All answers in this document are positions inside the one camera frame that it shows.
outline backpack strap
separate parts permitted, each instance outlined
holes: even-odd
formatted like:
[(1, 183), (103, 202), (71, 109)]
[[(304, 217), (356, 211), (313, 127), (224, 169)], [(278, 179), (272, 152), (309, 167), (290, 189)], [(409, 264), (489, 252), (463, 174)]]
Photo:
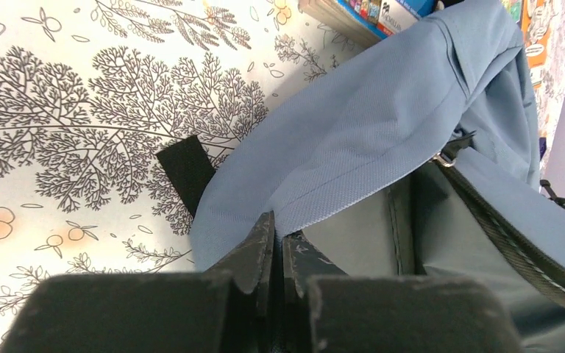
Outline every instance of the backpack strap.
[(216, 173), (207, 152), (192, 135), (157, 153), (161, 168), (192, 217), (211, 178)]
[(549, 182), (549, 180), (545, 180), (545, 179), (541, 180), (540, 186), (542, 186), (543, 189), (546, 190), (547, 194), (549, 194), (549, 199), (551, 201), (555, 202), (558, 206), (565, 209), (565, 197), (560, 197), (555, 194), (555, 192), (551, 188), (551, 183)]
[[(480, 228), (518, 274), (565, 307), (565, 207), (556, 205), (565, 204), (565, 199), (552, 192), (552, 204), (479, 152), (460, 150), (465, 143), (448, 146), (443, 154), (451, 155), (442, 160), (449, 163), (437, 158), (436, 165)], [(523, 210), (525, 205), (530, 209)]]

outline seam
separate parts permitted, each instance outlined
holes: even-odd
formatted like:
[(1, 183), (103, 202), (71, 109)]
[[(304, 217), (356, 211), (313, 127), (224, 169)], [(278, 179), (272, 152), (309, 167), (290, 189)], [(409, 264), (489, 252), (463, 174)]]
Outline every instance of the seam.
[(365, 165), (370, 165), (372, 163), (375, 163), (376, 160), (379, 160), (380, 158), (384, 157), (385, 154), (387, 154), (390, 150), (392, 149), (396, 149), (397, 147), (406, 144), (411, 138), (413, 138), (413, 136), (416, 136), (416, 133), (419, 131), (419, 129), (421, 129), (427, 122), (428, 118), (440, 107), (443, 105), (443, 103), (447, 100), (447, 97), (449, 96), (449, 94), (452, 92), (454, 86), (457, 84), (457, 82), (452, 83), (452, 85), (449, 87), (449, 90), (447, 91), (447, 94), (445, 95), (445, 97), (443, 97), (443, 99), (436, 105), (436, 107), (434, 107), (423, 119), (422, 122), (420, 124), (418, 124), (415, 128), (414, 131), (412, 131), (412, 133), (410, 133), (402, 142), (398, 143), (395, 146), (392, 146), (390, 149), (385, 150), (381, 155), (379, 155), (378, 157), (374, 158), (373, 160), (367, 161), (361, 165), (357, 165), (354, 168), (349, 169), (348, 171), (345, 171), (344, 173), (340, 173), (330, 179), (328, 179), (327, 181), (321, 183), (320, 185), (317, 185), (316, 187), (310, 189), (309, 191), (303, 193), (302, 195), (298, 196), (296, 199), (294, 199), (292, 202), (287, 203), (285, 206), (283, 206), (280, 209), (280, 212), (282, 213), (283, 211), (285, 211), (288, 207), (290, 207), (293, 204), (296, 204), (297, 202), (299, 202), (301, 199), (305, 198), (307, 195), (317, 191), (319, 188), (324, 187), (327, 184), (330, 184), (331, 182), (336, 181), (337, 179), (346, 176), (347, 174), (350, 174), (356, 170), (358, 170), (359, 168), (364, 167)]
[(402, 275), (403, 265), (402, 265), (402, 250), (400, 248), (401, 243), (399, 241), (399, 226), (397, 223), (397, 209), (394, 201), (395, 190), (391, 188), (388, 191), (388, 208), (389, 215), (391, 216), (391, 231), (393, 232), (393, 249), (395, 251), (395, 260), (397, 261), (397, 274)]
[[(456, 80), (458, 81), (461, 90), (463, 91), (463, 93), (465, 94), (468, 100), (468, 97), (471, 95), (471, 88), (466, 82), (466, 75), (464, 73), (464, 70), (462, 69), (463, 67), (462, 61), (458, 56), (458, 51), (456, 51), (454, 44), (454, 37), (449, 31), (449, 26), (447, 25), (447, 22), (443, 21), (442, 18), (433, 17), (433, 18), (428, 18), (428, 20), (436, 22), (437, 27), (441, 30), (441, 33), (443, 34), (443, 38), (445, 38), (445, 42), (447, 43), (447, 61), (449, 61), (449, 65), (452, 67), (454, 76), (456, 77)], [(450, 51), (454, 52), (454, 57), (449, 55)]]

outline backpack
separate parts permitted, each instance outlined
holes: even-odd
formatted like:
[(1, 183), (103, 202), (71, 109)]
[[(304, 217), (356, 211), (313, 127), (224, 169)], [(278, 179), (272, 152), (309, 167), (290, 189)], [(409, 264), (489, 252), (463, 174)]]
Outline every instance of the backpack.
[(539, 193), (522, 38), (499, 1), (467, 0), (291, 97), (204, 178), (196, 267), (273, 211), (278, 246), (302, 231), (348, 274), (474, 277), (526, 352), (565, 352), (565, 200)]

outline webbing strap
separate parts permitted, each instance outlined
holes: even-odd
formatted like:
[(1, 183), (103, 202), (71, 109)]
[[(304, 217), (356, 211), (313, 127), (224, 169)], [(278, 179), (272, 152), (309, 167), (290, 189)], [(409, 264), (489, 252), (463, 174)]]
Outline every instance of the webbing strap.
[(190, 136), (157, 153), (172, 186), (194, 217), (200, 198), (216, 173), (197, 136)]

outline tree illustration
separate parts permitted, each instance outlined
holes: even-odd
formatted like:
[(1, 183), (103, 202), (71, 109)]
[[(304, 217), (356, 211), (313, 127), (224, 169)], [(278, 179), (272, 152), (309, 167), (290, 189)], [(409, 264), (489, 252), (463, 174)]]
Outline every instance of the tree illustration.
[[(237, 46), (251, 49), (248, 32), (236, 26), (237, 21), (228, 9), (206, 6), (202, 16), (187, 13), (182, 9), (182, 1), (177, 0), (95, 0), (96, 7), (90, 13), (92, 21), (98, 21), (109, 32), (122, 38), (129, 33), (153, 43), (163, 43), (164, 35), (177, 30), (183, 39), (204, 50), (210, 46), (219, 46), (223, 42), (237, 50)], [(150, 10), (162, 10), (169, 20), (155, 18)]]
[(100, 210), (142, 193), (177, 234), (191, 222), (154, 154), (198, 135), (219, 165), (267, 115), (265, 96), (205, 53), (168, 65), (126, 47), (101, 50), (87, 87), (73, 69), (11, 48), (0, 58), (0, 178), (39, 165), (36, 191), (58, 208)]

